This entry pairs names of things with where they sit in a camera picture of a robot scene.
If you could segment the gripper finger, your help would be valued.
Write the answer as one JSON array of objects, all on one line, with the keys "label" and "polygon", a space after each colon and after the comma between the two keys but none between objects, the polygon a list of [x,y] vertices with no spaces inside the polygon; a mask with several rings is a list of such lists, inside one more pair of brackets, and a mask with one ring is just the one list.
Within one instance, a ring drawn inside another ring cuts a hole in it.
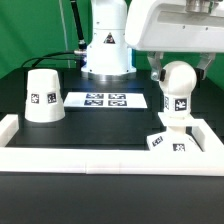
[{"label": "gripper finger", "polygon": [[214,62],[216,57],[215,53],[201,53],[200,54],[200,60],[196,67],[198,77],[201,80],[204,80],[206,78],[207,71],[209,70],[210,66]]},{"label": "gripper finger", "polygon": [[163,52],[149,52],[147,54],[147,59],[151,67],[151,79],[153,81],[164,81],[165,79],[166,70],[161,65],[163,55]]}]

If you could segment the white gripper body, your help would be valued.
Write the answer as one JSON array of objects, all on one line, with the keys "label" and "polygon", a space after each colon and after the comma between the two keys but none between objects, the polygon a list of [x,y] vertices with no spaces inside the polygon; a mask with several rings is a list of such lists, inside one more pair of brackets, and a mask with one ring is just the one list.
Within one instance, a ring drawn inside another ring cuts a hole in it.
[{"label": "white gripper body", "polygon": [[132,0],[125,40],[139,51],[224,53],[224,1],[198,13],[186,0]]}]

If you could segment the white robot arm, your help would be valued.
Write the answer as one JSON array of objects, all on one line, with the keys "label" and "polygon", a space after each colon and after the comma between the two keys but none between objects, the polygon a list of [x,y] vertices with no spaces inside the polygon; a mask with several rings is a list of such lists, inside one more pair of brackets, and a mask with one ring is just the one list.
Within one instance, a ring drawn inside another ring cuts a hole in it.
[{"label": "white robot arm", "polygon": [[205,78],[224,53],[224,0],[91,0],[93,37],[84,74],[121,77],[133,73],[132,51],[146,51],[151,78],[165,77],[166,52],[199,53],[196,73]]}]

